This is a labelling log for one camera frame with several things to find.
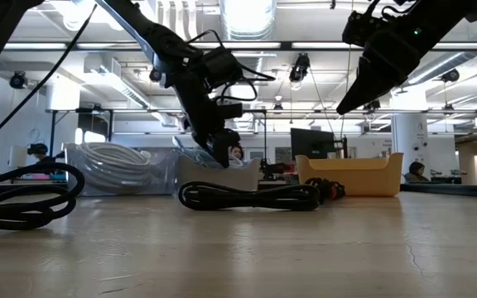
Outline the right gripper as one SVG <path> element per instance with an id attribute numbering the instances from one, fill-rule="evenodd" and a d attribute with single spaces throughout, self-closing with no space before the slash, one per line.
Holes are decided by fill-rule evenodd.
<path id="1" fill-rule="evenodd" d="M 378 17 L 388 26 L 366 41 L 358 74 L 336 111 L 345 115 L 403 83 L 433 47 L 429 16 Z"/>

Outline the clear plastic bin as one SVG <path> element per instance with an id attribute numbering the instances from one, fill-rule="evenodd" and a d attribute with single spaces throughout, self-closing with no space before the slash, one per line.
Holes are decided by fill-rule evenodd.
<path id="1" fill-rule="evenodd" d="M 111 142 L 67 143 L 65 163 L 84 175 L 83 196 L 170 195 L 177 155 L 152 153 Z"/>

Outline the grey plastic bin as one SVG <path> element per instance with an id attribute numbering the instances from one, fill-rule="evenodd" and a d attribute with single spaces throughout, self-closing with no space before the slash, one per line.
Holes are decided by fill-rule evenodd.
<path id="1" fill-rule="evenodd" d="M 179 156 L 177 164 L 176 188 L 192 181 L 209 182 L 236 190 L 254 191 L 261 179 L 260 159 L 248 161 L 239 168 L 207 168 L 196 165 L 190 158 Z"/>

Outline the silver ceiling duct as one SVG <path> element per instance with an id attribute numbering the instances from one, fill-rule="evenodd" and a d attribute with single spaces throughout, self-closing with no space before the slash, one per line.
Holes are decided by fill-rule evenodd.
<path id="1" fill-rule="evenodd" d="M 272 38 L 276 0 L 219 0 L 224 38 L 265 41 Z"/>

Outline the black computer monitor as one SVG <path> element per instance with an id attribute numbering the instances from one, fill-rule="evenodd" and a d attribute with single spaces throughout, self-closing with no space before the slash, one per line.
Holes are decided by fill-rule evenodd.
<path id="1" fill-rule="evenodd" d="M 328 159 L 330 153 L 336 153 L 337 158 L 348 156 L 347 138 L 337 139 L 333 132 L 292 128 L 290 137 L 294 161 L 297 156 L 309 159 Z"/>

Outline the white round column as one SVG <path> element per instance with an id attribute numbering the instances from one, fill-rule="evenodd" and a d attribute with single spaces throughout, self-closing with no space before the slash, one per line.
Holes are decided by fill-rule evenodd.
<path id="1" fill-rule="evenodd" d="M 430 160 L 425 92 L 400 89 L 393 93 L 390 107 L 395 110 L 391 119 L 393 151 L 403 154 L 401 180 L 405 182 L 414 161 L 427 166 Z"/>

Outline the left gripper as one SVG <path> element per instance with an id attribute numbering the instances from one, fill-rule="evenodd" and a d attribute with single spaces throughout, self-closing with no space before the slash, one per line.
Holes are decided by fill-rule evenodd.
<path id="1" fill-rule="evenodd" d="M 224 128 L 217 104 L 209 98 L 212 88 L 202 73 L 202 56 L 198 49 L 177 36 L 166 36 L 155 48 L 155 69 L 162 72 L 160 85 L 173 88 L 186 114 L 192 137 L 223 167 L 229 167 L 229 148 L 237 145 L 237 132 Z"/>

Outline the yellow plastic bin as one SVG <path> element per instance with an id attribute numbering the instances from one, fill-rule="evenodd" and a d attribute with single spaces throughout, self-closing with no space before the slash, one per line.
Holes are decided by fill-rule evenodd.
<path id="1" fill-rule="evenodd" d="M 400 192 L 402 153 L 388 158 L 309 159 L 296 156 L 296 170 L 301 184 L 310 178 L 340 183 L 347 196 L 394 197 Z"/>

